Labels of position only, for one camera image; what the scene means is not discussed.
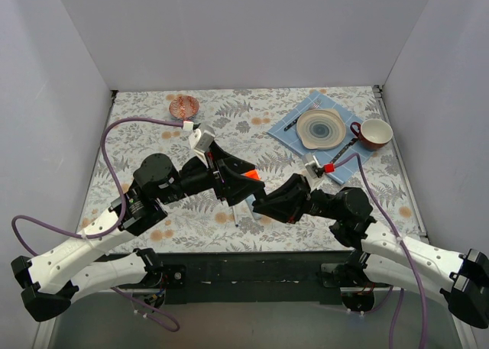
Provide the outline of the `orange highlighter cap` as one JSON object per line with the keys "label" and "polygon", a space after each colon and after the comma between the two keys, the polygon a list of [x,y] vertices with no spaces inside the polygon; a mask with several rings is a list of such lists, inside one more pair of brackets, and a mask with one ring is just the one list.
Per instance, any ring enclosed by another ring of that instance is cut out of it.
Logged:
{"label": "orange highlighter cap", "polygon": [[248,171],[248,172],[244,173],[244,176],[251,178],[251,179],[256,179],[256,180],[261,179],[257,173],[257,170]]}

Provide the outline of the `white blue marker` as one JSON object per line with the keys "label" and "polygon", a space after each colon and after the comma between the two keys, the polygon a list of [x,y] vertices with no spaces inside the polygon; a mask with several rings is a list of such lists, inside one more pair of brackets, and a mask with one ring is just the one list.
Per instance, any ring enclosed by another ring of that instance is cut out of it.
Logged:
{"label": "white blue marker", "polygon": [[233,212],[233,217],[234,217],[234,221],[235,221],[235,227],[239,227],[238,215],[237,215],[235,206],[232,206],[232,212]]}

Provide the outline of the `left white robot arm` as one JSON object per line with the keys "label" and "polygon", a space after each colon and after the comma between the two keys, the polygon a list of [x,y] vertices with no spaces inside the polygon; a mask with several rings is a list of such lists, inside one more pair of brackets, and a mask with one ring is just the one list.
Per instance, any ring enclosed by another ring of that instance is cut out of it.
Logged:
{"label": "left white robot arm", "polygon": [[165,279],[164,264],[150,248],[106,262],[100,257],[143,234],[167,217],[164,204],[206,190],[234,206],[264,191],[253,164],[209,145],[203,159],[191,158],[181,170],[162,153],[146,157],[123,196],[88,227],[44,254],[11,262],[22,288],[24,307],[37,322],[65,312],[72,303],[100,290],[142,284],[153,288]]}

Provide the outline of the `light blue highlighter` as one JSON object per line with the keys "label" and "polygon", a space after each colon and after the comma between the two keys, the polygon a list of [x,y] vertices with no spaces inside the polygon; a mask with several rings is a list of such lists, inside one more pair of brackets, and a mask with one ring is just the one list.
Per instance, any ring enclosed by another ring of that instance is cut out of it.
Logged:
{"label": "light blue highlighter", "polygon": [[255,200],[256,200],[256,198],[254,197],[254,195],[250,195],[249,197],[247,197],[245,199],[245,201],[247,203],[247,206],[248,206],[248,208],[250,210],[250,213],[251,213],[253,219],[255,221],[258,221],[258,220],[260,220],[262,218],[262,216],[254,211],[253,203],[254,203]]}

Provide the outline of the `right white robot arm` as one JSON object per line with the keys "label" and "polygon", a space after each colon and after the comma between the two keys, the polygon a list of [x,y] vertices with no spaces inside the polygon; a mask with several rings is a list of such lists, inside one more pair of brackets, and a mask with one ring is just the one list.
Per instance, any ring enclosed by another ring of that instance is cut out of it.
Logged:
{"label": "right white robot arm", "polygon": [[255,213],[293,224],[303,215],[333,220],[330,231],[343,246],[355,249],[339,271],[355,286],[368,281],[419,292],[446,305],[463,322],[488,327],[488,258],[478,250],[466,254],[444,250],[412,237],[396,235],[372,216],[372,205],[360,188],[332,195],[311,189],[307,179],[293,174],[270,194],[260,191]]}

